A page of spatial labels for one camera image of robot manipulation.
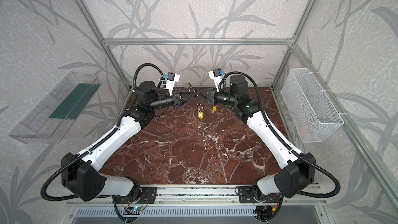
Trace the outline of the silver metal key holder plate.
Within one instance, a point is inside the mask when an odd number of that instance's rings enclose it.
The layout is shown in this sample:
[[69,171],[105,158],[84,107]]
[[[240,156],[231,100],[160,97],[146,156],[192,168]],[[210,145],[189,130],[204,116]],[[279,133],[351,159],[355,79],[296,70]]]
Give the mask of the silver metal key holder plate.
[[197,108],[200,109],[201,108],[201,104],[200,104],[199,99],[198,99],[198,92],[194,89],[194,87],[190,84],[190,82],[188,82],[188,91],[192,93],[193,97],[197,101]]

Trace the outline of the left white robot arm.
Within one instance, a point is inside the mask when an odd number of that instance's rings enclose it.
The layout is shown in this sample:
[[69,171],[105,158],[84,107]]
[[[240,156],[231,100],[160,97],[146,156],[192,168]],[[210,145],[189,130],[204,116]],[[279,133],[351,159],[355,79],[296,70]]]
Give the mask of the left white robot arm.
[[145,81],[135,89],[136,105],[122,114],[118,123],[98,141],[74,155],[62,158],[61,183],[72,192],[71,198],[85,202],[102,196],[121,196],[136,201],[142,191],[138,182],[127,177],[100,173],[106,161],[132,136],[142,131],[155,117],[155,110],[183,106],[196,96],[194,90],[174,92]]

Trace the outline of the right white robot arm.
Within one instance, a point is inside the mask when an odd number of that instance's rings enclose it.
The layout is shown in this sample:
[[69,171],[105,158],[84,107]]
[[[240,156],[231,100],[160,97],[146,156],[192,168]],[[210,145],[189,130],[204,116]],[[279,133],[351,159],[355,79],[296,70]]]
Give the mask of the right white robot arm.
[[256,197],[280,193],[286,198],[292,198],[310,185],[314,180],[315,169],[307,164],[306,160],[315,163],[314,156],[309,153],[303,154],[290,143],[261,110],[261,103],[250,99],[245,77],[240,74],[231,76],[232,83],[228,92],[219,88],[226,77],[224,71],[210,71],[209,77],[213,80],[215,88],[208,90],[208,95],[202,98],[211,106],[230,106],[235,115],[249,126],[272,152],[281,168],[279,173],[255,182]]

